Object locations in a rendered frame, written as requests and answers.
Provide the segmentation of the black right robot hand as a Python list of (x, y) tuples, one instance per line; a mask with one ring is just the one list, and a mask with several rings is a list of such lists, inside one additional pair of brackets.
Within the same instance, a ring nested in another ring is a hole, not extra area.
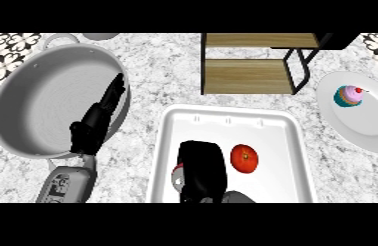
[(184, 141), (180, 143), (177, 163), (183, 168), (181, 203), (199, 203), (209, 198), (221, 202), (227, 188), (223, 152), (215, 143)]

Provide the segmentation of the red and silver can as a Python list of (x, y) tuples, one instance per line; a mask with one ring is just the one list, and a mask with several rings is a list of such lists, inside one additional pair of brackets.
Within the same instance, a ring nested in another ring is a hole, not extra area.
[(184, 174), (183, 174), (183, 164), (178, 164), (171, 172), (171, 184), (177, 192), (181, 192), (184, 186)]

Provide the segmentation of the white rectangular tray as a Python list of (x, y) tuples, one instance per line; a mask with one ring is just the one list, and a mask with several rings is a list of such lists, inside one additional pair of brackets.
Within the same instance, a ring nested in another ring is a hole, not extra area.
[(146, 191), (149, 203), (177, 203), (171, 172), (180, 143), (218, 145), (223, 157), (243, 144), (258, 155), (257, 169), (243, 174), (226, 168), (227, 188), (257, 203), (313, 202), (316, 192), (301, 138), (292, 115), (283, 111), (174, 104), (162, 112)]

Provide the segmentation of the red tomato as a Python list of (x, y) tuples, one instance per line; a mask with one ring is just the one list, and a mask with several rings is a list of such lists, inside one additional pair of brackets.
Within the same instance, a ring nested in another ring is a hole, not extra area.
[(243, 144), (237, 144), (230, 151), (230, 164), (233, 168), (245, 174), (254, 172), (258, 165), (258, 155), (255, 150)]

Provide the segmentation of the white round plate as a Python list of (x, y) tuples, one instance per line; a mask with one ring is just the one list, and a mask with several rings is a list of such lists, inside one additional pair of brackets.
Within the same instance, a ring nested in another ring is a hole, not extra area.
[[(357, 106), (341, 107), (333, 101), (342, 86), (362, 89)], [(322, 78), (316, 96), (322, 116), (338, 134), (356, 146), (378, 153), (378, 81), (354, 72), (333, 72)]]

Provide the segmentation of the large grey metal pot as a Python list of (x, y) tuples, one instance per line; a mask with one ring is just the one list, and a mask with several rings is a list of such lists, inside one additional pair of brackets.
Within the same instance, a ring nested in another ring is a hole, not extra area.
[(115, 55), (69, 33), (50, 36), (71, 43), (43, 46), (0, 84), (0, 147), (26, 159), (74, 154), (69, 125), (82, 119), (118, 75)]

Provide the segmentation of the pink and teal cupcake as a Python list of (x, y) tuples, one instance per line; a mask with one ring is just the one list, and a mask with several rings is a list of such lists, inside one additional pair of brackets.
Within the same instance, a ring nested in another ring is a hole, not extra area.
[(344, 85), (336, 89), (333, 94), (333, 102), (339, 107), (354, 107), (362, 104), (363, 100), (363, 89), (353, 86)]

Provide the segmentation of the grey round object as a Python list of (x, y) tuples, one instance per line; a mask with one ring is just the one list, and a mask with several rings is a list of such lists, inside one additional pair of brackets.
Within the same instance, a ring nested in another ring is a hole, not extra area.
[(112, 39), (119, 33), (82, 33), (82, 36), (93, 41)]

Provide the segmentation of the black appliance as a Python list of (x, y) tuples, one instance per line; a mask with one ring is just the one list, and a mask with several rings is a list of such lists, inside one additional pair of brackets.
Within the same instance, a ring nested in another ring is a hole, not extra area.
[(342, 50), (357, 38), (356, 32), (341, 33), (289, 33), (286, 39), (270, 44), (274, 49), (320, 49), (320, 50)]

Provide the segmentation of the wooden tiered shelf black frame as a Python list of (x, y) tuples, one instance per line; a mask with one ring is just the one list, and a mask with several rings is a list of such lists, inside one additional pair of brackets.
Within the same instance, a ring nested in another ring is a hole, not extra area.
[[(201, 94), (291, 94), (310, 80), (308, 63), (329, 41), (332, 33), (202, 33)], [(286, 49), (280, 59), (209, 59), (205, 50), (214, 47), (268, 47)], [(298, 84), (288, 67), (297, 53), (304, 78)]]

